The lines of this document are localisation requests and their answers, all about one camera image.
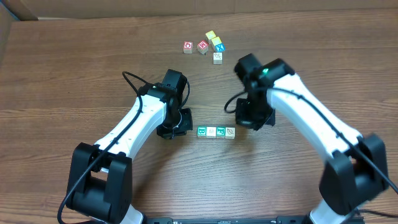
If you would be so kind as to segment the white leaf wooden block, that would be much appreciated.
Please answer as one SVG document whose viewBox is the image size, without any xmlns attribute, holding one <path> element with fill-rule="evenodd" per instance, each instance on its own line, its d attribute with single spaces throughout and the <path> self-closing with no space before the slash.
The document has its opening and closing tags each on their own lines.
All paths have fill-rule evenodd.
<svg viewBox="0 0 398 224">
<path fill-rule="evenodd" d="M 236 128 L 226 127 L 225 138 L 226 139 L 234 139 L 235 136 L 236 136 Z"/>
</svg>

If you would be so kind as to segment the white swirl wooden block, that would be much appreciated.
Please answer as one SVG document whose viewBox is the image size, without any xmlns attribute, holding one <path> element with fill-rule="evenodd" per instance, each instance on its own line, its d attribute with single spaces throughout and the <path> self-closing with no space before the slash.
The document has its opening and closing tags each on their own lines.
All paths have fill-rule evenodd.
<svg viewBox="0 0 398 224">
<path fill-rule="evenodd" d="M 206 138 L 216 138 L 216 127 L 206 127 Z"/>
</svg>

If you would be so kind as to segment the green picture wooden block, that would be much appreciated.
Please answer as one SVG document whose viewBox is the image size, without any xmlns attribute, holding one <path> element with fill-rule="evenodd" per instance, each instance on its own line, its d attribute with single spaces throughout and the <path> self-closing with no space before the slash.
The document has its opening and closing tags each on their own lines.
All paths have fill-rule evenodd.
<svg viewBox="0 0 398 224">
<path fill-rule="evenodd" d="M 225 127 L 217 127 L 216 128 L 216 137 L 217 138 L 225 138 L 226 136 L 226 128 Z"/>
</svg>

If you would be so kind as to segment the red letter wooden block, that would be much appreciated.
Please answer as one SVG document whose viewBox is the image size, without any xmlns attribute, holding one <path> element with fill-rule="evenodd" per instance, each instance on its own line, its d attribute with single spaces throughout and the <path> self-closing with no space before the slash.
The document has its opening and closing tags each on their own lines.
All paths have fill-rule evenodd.
<svg viewBox="0 0 398 224">
<path fill-rule="evenodd" d="M 199 51 L 199 53 L 201 53 L 202 55 L 205 55 L 207 53 L 207 51 L 209 51 L 209 44 L 208 42 L 206 42 L 205 40 L 200 41 L 197 44 L 197 50 Z"/>
</svg>

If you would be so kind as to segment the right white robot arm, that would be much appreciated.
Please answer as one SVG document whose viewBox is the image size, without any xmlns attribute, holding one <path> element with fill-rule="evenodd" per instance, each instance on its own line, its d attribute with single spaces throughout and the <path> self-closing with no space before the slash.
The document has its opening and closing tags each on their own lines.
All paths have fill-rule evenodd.
<svg viewBox="0 0 398 224">
<path fill-rule="evenodd" d="M 253 130 L 273 126 L 279 111 L 324 163 L 322 200 L 303 223 L 349 223 L 365 203 L 394 186 L 383 140 L 376 134 L 363 136 L 337 118 L 282 59 L 263 65 L 248 54 L 238 60 L 234 72 L 247 94 L 247 98 L 235 95 L 236 123 Z"/>
</svg>

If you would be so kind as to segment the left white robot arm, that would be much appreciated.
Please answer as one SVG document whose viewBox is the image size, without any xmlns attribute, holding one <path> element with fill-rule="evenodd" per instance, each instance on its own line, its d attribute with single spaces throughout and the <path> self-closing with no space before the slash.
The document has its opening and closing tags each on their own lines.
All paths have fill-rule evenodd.
<svg viewBox="0 0 398 224">
<path fill-rule="evenodd" d="M 132 162 L 152 132 L 173 139 L 193 129 L 192 112 L 184 107 L 190 84 L 183 73 L 169 69 L 161 82 L 133 90 L 137 98 L 127 115 L 94 144 L 75 148 L 59 223 L 64 208 L 89 217 L 90 223 L 147 223 L 132 206 Z"/>
</svg>

